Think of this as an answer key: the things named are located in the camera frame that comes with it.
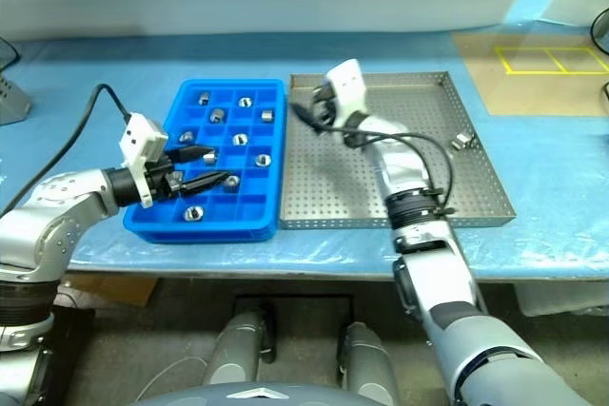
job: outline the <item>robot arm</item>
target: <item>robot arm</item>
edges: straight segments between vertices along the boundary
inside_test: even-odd
[[[403,307],[435,346],[451,403],[588,404],[511,328],[486,314],[445,217],[442,190],[431,184],[422,157],[398,141],[406,127],[368,114],[364,98],[359,65],[350,60],[327,73],[313,92],[311,111],[294,110],[316,131],[361,147],[371,162],[399,256],[393,269]]]
[[[211,149],[189,145],[164,151],[166,133],[130,113],[120,142],[118,169],[64,173],[41,182],[28,201],[0,219],[0,404],[33,404],[44,398],[43,366],[52,354],[46,334],[57,285],[85,231],[121,206],[191,195],[222,183],[212,171],[183,182],[178,163]]]

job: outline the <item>blue plastic tray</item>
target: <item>blue plastic tray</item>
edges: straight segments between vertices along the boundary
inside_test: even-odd
[[[202,93],[209,94],[206,106],[199,105]],[[240,107],[242,97],[250,107]],[[225,121],[209,120],[214,108],[225,111]],[[265,109],[272,109],[272,123],[263,122]],[[216,165],[196,161],[180,164],[185,180],[213,169],[225,169],[239,176],[237,193],[220,185],[203,194],[155,203],[144,209],[128,208],[123,223],[148,242],[257,242],[271,238],[277,230],[281,201],[285,145],[285,94],[279,80],[189,80],[182,84],[164,123],[169,135],[167,149],[183,146],[180,135],[192,131],[197,145],[212,146],[218,152]],[[233,145],[237,133],[248,137],[246,145]],[[255,158],[268,154],[271,164],[259,167]],[[184,212],[200,205],[205,215],[199,222],[185,222]]]

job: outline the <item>floor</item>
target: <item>floor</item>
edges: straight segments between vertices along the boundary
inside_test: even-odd
[[[569,385],[593,404],[609,403],[607,318],[570,314],[525,318],[506,284],[483,284],[492,314],[508,322]],[[260,380],[336,383],[336,340],[352,319],[365,321],[392,357],[403,404],[448,404],[433,347],[401,313],[394,286],[383,282],[162,280],[146,308],[77,295],[97,309],[95,332],[71,383],[67,404],[125,405],[171,362],[208,358],[235,307],[252,296],[274,303],[278,356],[261,364]],[[198,385],[203,366],[176,366],[146,394]]]

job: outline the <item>metal nut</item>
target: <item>metal nut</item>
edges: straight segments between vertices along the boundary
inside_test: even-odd
[[[237,192],[239,190],[239,182],[241,180],[237,175],[230,175],[225,179],[223,186],[226,192]]]
[[[474,142],[474,135],[470,135],[469,133],[466,133],[466,132],[461,132],[459,135],[457,135],[455,140],[453,140],[450,144],[458,151],[461,151],[462,149],[466,149],[467,147],[470,147],[473,142]]]
[[[256,165],[257,166],[269,166],[270,165],[270,156],[268,154],[258,154],[256,156]]]
[[[199,105],[205,106],[209,103],[209,93],[204,92],[199,96]]]
[[[194,141],[194,133],[192,130],[187,130],[179,138],[180,143],[192,143]]]
[[[209,115],[209,121],[212,124],[220,124],[225,121],[225,116],[226,114],[223,109],[214,108],[213,111],[211,111],[211,114]]]
[[[186,222],[197,222],[203,218],[204,214],[205,211],[201,206],[189,206],[184,211],[184,220]]]
[[[275,118],[272,109],[265,109],[263,114],[260,115],[260,118],[263,120],[263,123],[272,123]]]
[[[235,146],[247,145],[247,135],[245,135],[244,133],[236,134],[235,136],[232,137],[232,143]]]
[[[242,97],[241,99],[239,99],[239,106],[241,108],[249,108],[250,106],[252,106],[252,101],[249,97]]]
[[[207,154],[203,156],[203,163],[205,165],[216,165],[218,161],[218,153],[214,149],[213,151],[209,151]]]

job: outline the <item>yellow tape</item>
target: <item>yellow tape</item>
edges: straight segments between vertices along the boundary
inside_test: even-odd
[[[558,70],[514,70],[505,55],[504,51],[543,51],[548,57],[554,62]],[[599,63],[603,68],[602,71],[571,71],[568,70],[562,62],[557,58],[552,51],[584,51],[592,56],[592,58]],[[588,47],[495,47],[495,52],[499,56],[503,67],[505,68],[506,75],[607,75],[609,74],[609,66],[607,66],[602,59],[594,52],[593,49]]]

